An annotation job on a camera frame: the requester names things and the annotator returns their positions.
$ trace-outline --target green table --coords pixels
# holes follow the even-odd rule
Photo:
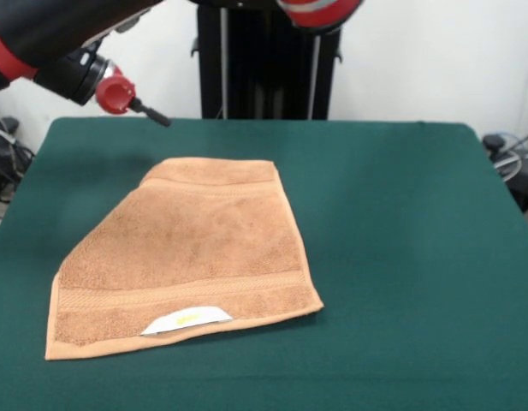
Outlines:
[[[68,251],[164,158],[276,162],[326,308],[45,362]],[[462,125],[55,122],[0,229],[0,410],[528,410],[528,227]]]

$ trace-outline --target black machine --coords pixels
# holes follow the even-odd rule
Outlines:
[[[109,113],[146,113],[134,84],[98,54],[162,0],[0,0],[0,90],[20,77]],[[193,0],[204,118],[326,119],[341,25],[362,0]]]

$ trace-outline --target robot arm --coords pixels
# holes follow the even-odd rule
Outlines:
[[[169,120],[136,98],[134,85],[98,55],[99,40],[162,0],[0,0],[0,90],[20,77],[109,113]],[[362,0],[277,0],[293,23],[316,33],[340,26]]]

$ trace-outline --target white label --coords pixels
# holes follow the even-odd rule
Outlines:
[[[159,317],[143,330],[140,335],[149,336],[158,334],[159,332],[180,330],[182,328],[208,323],[231,321],[232,319],[233,317],[219,307],[191,307]]]

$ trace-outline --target folded towel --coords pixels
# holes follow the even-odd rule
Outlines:
[[[169,159],[63,261],[45,358],[156,347],[322,307],[272,162]]]

